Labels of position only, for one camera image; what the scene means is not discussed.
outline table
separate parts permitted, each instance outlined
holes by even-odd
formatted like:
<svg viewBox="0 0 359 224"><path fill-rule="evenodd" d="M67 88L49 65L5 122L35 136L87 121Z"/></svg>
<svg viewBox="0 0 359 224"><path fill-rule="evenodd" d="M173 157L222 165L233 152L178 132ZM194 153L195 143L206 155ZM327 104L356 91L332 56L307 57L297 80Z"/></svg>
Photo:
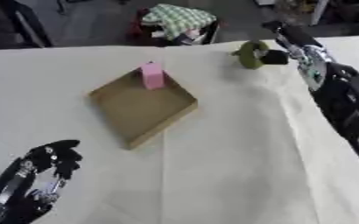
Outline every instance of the table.
<svg viewBox="0 0 359 224"><path fill-rule="evenodd" d="M359 37L319 41L359 70ZM81 169L37 223L359 223L359 159L294 62L246 70L230 56L240 44L0 51L0 172L81 140ZM199 108L124 150L87 94L151 60Z"/></svg>

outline cardboard box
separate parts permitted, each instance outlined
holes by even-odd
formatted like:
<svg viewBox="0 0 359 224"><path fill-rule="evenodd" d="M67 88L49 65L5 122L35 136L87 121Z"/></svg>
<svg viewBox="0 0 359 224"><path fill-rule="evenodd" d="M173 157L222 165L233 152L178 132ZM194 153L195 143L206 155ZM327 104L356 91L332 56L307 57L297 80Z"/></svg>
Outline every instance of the cardboard box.
<svg viewBox="0 0 359 224"><path fill-rule="evenodd" d="M90 93L107 121L133 149L197 108L197 100L165 73L165 87L148 90L140 69Z"/></svg>

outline chair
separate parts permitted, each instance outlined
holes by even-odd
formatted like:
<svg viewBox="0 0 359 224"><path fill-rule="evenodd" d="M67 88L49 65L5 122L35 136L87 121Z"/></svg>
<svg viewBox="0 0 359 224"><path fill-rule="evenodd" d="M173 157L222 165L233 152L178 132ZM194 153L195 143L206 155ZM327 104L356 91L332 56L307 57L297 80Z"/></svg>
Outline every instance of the chair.
<svg viewBox="0 0 359 224"><path fill-rule="evenodd" d="M0 0L0 8L11 21L14 31L22 36L23 47L53 46L43 25L30 7L16 0Z"/></svg>

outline gray floor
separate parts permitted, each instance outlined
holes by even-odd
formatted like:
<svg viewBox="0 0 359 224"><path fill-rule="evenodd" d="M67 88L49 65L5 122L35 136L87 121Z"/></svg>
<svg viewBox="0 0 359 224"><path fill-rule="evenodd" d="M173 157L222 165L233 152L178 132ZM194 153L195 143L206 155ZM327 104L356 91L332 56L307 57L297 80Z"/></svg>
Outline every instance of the gray floor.
<svg viewBox="0 0 359 224"><path fill-rule="evenodd" d="M67 15L56 12L55 0L21 0L38 14L56 46L126 45L125 32L138 9L158 3L200 8L214 13L222 21L218 42L245 39L272 39L262 29L263 21L273 18L268 8L260 8L253 0L130 0L120 5L117 0L90 0L66 4ZM318 27L316 36L336 36L340 28Z"/></svg>

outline pink block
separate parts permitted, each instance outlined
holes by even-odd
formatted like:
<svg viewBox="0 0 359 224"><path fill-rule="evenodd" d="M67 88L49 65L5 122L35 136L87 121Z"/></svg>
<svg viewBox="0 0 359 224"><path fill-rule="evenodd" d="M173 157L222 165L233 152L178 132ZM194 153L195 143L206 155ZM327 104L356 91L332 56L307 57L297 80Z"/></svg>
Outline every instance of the pink block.
<svg viewBox="0 0 359 224"><path fill-rule="evenodd" d="M158 63L148 63L141 66L144 86L150 90L165 86L162 66Z"/></svg>

